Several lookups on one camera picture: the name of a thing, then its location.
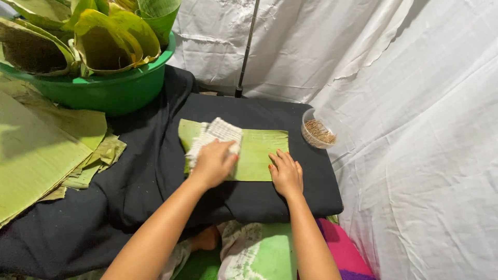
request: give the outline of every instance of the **pink fabric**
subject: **pink fabric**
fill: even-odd
[[[355,245],[340,226],[325,219],[319,219],[318,225],[339,270],[374,276]]]

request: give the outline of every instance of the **plastic container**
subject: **plastic container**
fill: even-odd
[[[341,137],[341,132],[344,130],[344,125],[342,122],[338,119],[331,118],[330,120],[327,118],[326,123],[331,123],[332,128],[326,127],[325,122],[322,122],[323,124],[323,129],[327,130],[331,134],[336,136],[336,142],[333,144],[325,143],[323,141],[318,140],[316,137],[311,135],[311,133],[308,131],[306,126],[304,125],[307,121],[309,120],[315,120],[315,108],[308,109],[306,112],[303,114],[303,119],[302,119],[302,125],[301,125],[301,133],[303,135],[303,138],[313,147],[319,148],[319,149],[328,149],[333,147],[337,141],[340,140]]]
[[[72,109],[88,109],[119,116],[142,108],[160,92],[165,63],[173,55],[176,40],[169,34],[169,45],[152,63],[109,76],[88,78],[42,77],[19,72],[0,63],[0,71],[31,83],[55,103]]]

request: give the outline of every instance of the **black cloth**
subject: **black cloth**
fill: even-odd
[[[92,179],[88,190],[30,207],[0,230],[0,273],[63,279],[108,266],[131,234],[183,182],[181,118],[215,117],[246,129],[289,131],[289,149],[304,169],[304,195],[316,217],[338,214],[342,202],[325,150],[301,136],[309,105],[233,99],[198,93],[190,72],[166,66],[164,86],[144,108],[108,118],[127,144],[119,161]],[[199,201],[182,239],[205,227],[237,219],[288,222],[285,200],[271,182],[225,182]]]

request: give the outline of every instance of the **purple fabric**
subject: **purple fabric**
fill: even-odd
[[[351,272],[349,270],[339,270],[343,280],[375,280],[372,276]]]

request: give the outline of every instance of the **forearm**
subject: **forearm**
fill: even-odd
[[[332,254],[302,194],[287,199],[299,276],[303,280],[340,280]]]
[[[126,243],[102,280],[157,279],[205,189],[187,179]]]

